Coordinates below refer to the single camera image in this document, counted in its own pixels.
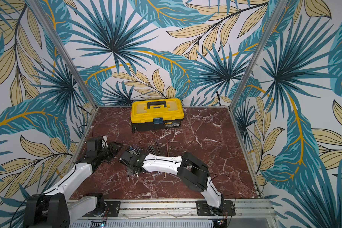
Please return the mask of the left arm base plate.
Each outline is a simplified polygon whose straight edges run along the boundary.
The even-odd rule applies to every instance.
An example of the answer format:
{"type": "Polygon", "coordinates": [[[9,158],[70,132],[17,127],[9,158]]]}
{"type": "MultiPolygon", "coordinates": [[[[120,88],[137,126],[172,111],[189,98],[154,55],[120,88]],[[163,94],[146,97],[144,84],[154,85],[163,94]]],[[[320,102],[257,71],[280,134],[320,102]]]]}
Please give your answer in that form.
{"type": "Polygon", "coordinates": [[[95,210],[88,212],[82,217],[118,217],[120,211],[120,201],[104,201],[100,203],[100,206],[97,206],[95,210]]]}

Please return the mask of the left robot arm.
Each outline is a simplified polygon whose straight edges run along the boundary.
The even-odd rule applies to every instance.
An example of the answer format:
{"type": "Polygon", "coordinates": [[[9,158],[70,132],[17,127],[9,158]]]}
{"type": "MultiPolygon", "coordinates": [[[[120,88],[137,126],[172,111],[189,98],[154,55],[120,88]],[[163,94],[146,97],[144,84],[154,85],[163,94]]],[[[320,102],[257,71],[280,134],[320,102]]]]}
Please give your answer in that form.
{"type": "Polygon", "coordinates": [[[68,228],[88,213],[104,217],[108,207],[101,193],[90,193],[74,203],[68,200],[75,190],[104,162],[110,163],[122,149],[119,142],[106,137],[91,138],[84,156],[54,186],[40,195],[28,197],[24,211],[24,228],[68,228]]]}

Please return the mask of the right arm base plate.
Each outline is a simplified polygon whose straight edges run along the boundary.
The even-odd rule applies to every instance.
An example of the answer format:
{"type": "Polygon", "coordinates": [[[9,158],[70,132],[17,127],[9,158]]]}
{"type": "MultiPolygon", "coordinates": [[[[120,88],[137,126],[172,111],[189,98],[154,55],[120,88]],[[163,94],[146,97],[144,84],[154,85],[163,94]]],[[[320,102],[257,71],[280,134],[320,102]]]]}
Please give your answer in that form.
{"type": "Polygon", "coordinates": [[[235,216],[234,202],[231,200],[223,200],[219,207],[212,207],[205,200],[196,201],[196,209],[198,216],[235,216]]]}

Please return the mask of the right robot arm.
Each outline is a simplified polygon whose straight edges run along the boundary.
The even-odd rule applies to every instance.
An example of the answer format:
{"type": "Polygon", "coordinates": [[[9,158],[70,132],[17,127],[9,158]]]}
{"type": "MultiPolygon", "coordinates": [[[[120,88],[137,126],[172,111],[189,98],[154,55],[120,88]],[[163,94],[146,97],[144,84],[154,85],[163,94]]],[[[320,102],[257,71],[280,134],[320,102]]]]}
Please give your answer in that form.
{"type": "Polygon", "coordinates": [[[222,209],[224,198],[212,182],[208,166],[189,152],[181,156],[165,157],[153,154],[123,152],[120,162],[138,175],[163,172],[177,176],[188,188],[199,192],[211,209],[222,209]]]}

